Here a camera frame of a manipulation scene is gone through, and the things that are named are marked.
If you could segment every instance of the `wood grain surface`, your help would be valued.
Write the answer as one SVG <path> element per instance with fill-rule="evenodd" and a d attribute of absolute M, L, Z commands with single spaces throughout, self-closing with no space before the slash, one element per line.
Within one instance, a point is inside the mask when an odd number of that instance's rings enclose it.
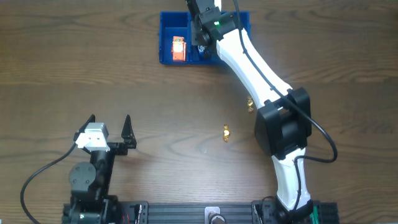
<path fill-rule="evenodd" d="M 223 7 L 233 10 L 232 1 Z M 342 223 L 398 221 L 398 1 L 245 0 L 252 41 L 271 68 L 311 96 L 313 117 L 339 149 L 305 161 L 315 200 L 338 202 Z M 228 67 L 159 63 L 159 12 L 181 0 L 0 0 L 0 219 L 29 223 L 25 180 L 64 154 L 94 113 L 110 140 L 127 114 L 137 150 L 117 157 L 111 194 L 149 202 L 250 202 L 275 195 L 247 91 Z M 231 130 L 223 142 L 223 125 Z M 313 131 L 308 155 L 330 157 Z M 60 223 L 75 150 L 38 175 L 25 200 Z"/>

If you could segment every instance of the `blue container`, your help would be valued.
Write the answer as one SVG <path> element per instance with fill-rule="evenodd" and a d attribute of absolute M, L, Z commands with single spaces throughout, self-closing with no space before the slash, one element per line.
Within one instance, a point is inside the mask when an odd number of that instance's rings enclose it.
<path fill-rule="evenodd" d="M 159 61 L 164 65 L 219 65 L 224 62 L 217 56 L 203 58 L 197 46 L 192 46 L 191 14 L 189 12 L 161 12 L 159 31 Z M 250 14 L 241 12 L 241 22 L 250 35 Z M 172 55 L 173 37 L 184 37 L 187 43 L 187 61 L 174 62 Z"/>

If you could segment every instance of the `blue tray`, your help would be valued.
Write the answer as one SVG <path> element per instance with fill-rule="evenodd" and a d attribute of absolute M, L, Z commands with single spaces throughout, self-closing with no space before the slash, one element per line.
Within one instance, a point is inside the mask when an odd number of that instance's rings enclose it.
<path fill-rule="evenodd" d="M 201 58 L 197 46 L 191 43 L 191 14 L 189 12 L 161 12 L 159 31 L 159 61 L 164 65 L 219 65 L 224 62 L 217 56 Z M 250 35 L 250 14 L 241 12 L 241 22 Z M 184 37 L 187 43 L 187 61 L 174 62 L 172 57 L 173 36 Z"/>

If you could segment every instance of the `wooden tabletop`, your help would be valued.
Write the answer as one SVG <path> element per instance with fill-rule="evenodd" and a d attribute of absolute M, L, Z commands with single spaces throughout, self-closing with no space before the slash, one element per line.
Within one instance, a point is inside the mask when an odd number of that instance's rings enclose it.
<path fill-rule="evenodd" d="M 338 160 L 305 161 L 312 199 L 338 202 L 342 223 L 398 220 L 398 2 L 240 1 L 270 67 L 310 94 Z M 233 10 L 232 1 L 224 1 Z M 115 160 L 110 193 L 149 202 L 250 202 L 275 195 L 270 157 L 254 137 L 248 93 L 230 68 L 159 63 L 159 12 L 181 0 L 0 0 L 0 219 L 29 223 L 19 192 L 63 155 L 94 113 L 136 150 Z M 223 125 L 231 137 L 223 141 Z M 307 154 L 331 157 L 313 129 Z M 60 223 L 74 150 L 28 186 L 28 209 Z"/>

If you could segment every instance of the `wire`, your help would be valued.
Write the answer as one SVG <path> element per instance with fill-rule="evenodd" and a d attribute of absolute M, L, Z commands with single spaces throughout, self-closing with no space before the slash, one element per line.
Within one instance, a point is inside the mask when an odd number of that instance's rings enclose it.
<path fill-rule="evenodd" d="M 43 166 L 43 168 L 39 169 L 38 171 L 36 171 L 34 174 L 32 174 L 24 183 L 24 185 L 22 186 L 21 189 L 21 205 L 22 208 L 25 211 L 25 214 L 30 218 L 30 220 L 32 220 L 33 223 L 35 224 L 40 224 L 28 211 L 28 209 L 26 208 L 25 205 L 25 200 L 24 200 L 24 194 L 25 194 L 25 189 L 27 187 L 27 185 L 29 184 L 29 182 L 35 177 L 37 176 L 39 173 L 43 172 L 44 170 L 46 170 L 47 168 L 51 167 L 52 165 L 56 164 L 57 162 L 61 161 L 62 159 L 66 158 L 67 156 L 69 156 L 69 154 L 74 150 L 74 148 L 76 147 L 76 143 L 73 143 L 72 147 L 69 149 L 69 151 L 67 153 L 65 153 L 65 155 L 63 155 L 62 157 L 59 157 L 57 160 Z"/>
<path fill-rule="evenodd" d="M 315 122 L 312 118 L 310 118 L 304 111 L 302 111 L 297 105 L 295 105 L 293 102 L 291 102 L 286 96 L 284 96 L 268 79 L 267 77 L 263 74 L 263 72 L 261 71 L 261 69 L 256 65 L 256 63 L 254 62 L 254 60 L 250 57 L 250 55 L 248 54 L 248 50 L 245 48 L 244 46 L 244 42 L 243 42 L 243 36 L 242 36 L 242 24 L 241 24 L 241 16 L 240 16 L 240 11 L 239 11 L 239 6 L 238 6 L 238 0 L 233 0 L 234 4 L 235 4 L 235 10 L 237 13 L 237 18 L 238 18 L 238 30 L 239 30 L 239 38 L 241 40 L 241 44 L 242 44 L 242 48 L 243 48 L 243 53 L 246 54 L 246 56 L 248 57 L 249 61 L 253 64 L 254 68 L 259 72 L 259 74 L 261 75 L 261 77 L 267 82 L 267 84 L 270 86 L 270 88 L 272 90 L 274 90 L 291 108 L 293 108 L 299 115 L 303 116 L 305 119 L 309 120 L 311 122 L 312 125 L 314 125 L 314 127 L 316 127 L 319 132 L 321 132 L 323 134 L 323 136 L 325 137 L 325 139 L 329 142 L 331 149 L 333 150 L 333 158 L 331 159 L 321 159 L 321 158 L 316 158 L 316 157 L 312 157 L 312 156 L 297 156 L 294 159 L 294 166 L 296 169 L 296 173 L 297 173 L 297 178 L 298 178 L 298 194 L 297 194 L 297 199 L 296 199 L 296 203 L 294 205 L 293 208 L 293 213 L 294 211 L 296 211 L 297 206 L 299 205 L 299 200 L 300 200 L 300 196 L 301 196 L 301 178 L 300 178 L 300 172 L 299 172 L 299 165 L 297 163 L 297 161 L 299 159 L 309 159 L 312 161 L 317 161 L 317 162 L 323 162 L 323 163 L 332 163 L 335 162 L 337 159 L 337 148 L 336 148 L 336 144 L 333 142 L 332 138 L 329 136 L 329 134 L 317 123 Z"/>

